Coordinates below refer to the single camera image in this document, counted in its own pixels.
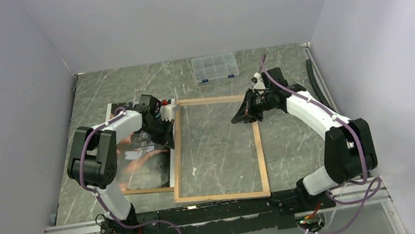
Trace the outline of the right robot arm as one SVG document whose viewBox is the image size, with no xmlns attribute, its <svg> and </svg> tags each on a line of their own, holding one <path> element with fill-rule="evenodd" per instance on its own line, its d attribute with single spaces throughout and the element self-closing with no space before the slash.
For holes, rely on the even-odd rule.
<svg viewBox="0 0 415 234">
<path fill-rule="evenodd" d="M 344 184 L 378 165 L 368 123 L 350 119 L 322 104 L 303 86 L 289 85 L 276 67 L 255 73 L 233 124 L 263 120 L 268 110 L 281 110 L 310 126 L 324 139 L 323 165 L 297 181 L 296 200 L 300 208 L 311 210 L 320 194 Z"/>
</svg>

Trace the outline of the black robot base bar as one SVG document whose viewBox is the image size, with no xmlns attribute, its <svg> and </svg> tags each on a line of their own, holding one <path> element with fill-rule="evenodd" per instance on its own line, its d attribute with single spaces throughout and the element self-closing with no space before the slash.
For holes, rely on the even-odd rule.
<svg viewBox="0 0 415 234">
<path fill-rule="evenodd" d="M 99 223 L 100 234 L 244 234 L 263 229 L 291 229 L 297 221 L 314 211 L 335 207 L 321 193 L 289 189 L 271 193 L 267 198 L 207 202 L 197 206 L 164 209 L 137 214 L 141 229 Z"/>
</svg>

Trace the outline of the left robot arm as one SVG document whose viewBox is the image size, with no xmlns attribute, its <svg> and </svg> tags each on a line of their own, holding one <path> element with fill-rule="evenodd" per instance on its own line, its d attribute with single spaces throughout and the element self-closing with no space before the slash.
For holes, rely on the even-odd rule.
<svg viewBox="0 0 415 234">
<path fill-rule="evenodd" d="M 135 207 L 115 181 L 118 144 L 145 134 L 155 152 L 173 149 L 175 108 L 171 99 L 142 94 L 138 102 L 112 108 L 103 123 L 75 130 L 67 175 L 96 198 L 117 234 L 136 234 L 139 227 Z"/>
</svg>

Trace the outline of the white wooden picture frame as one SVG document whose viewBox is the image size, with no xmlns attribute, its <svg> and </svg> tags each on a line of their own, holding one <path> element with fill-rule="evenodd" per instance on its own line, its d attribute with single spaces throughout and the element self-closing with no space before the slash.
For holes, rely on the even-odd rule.
<svg viewBox="0 0 415 234">
<path fill-rule="evenodd" d="M 271 195 L 259 125 L 230 122 L 243 98 L 230 95 L 176 102 L 176 204 Z"/>
</svg>

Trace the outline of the printed photo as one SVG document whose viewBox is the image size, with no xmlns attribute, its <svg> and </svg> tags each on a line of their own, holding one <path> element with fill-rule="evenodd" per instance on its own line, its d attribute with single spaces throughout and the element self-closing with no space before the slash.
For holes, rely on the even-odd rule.
<svg viewBox="0 0 415 234">
<path fill-rule="evenodd" d="M 113 119 L 125 108 L 127 115 L 116 123 L 117 172 L 115 181 L 125 194 L 172 190 L 174 167 L 174 109 L 151 95 L 139 102 L 109 104 Z"/>
</svg>

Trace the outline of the brown backing board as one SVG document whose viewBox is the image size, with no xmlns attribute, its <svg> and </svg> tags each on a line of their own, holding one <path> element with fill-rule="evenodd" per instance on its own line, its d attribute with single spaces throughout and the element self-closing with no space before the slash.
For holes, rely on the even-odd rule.
<svg viewBox="0 0 415 234">
<path fill-rule="evenodd" d="M 136 132 L 117 145 L 116 181 L 125 195 L 174 190 L 175 150 L 156 144 L 150 135 Z"/>
</svg>

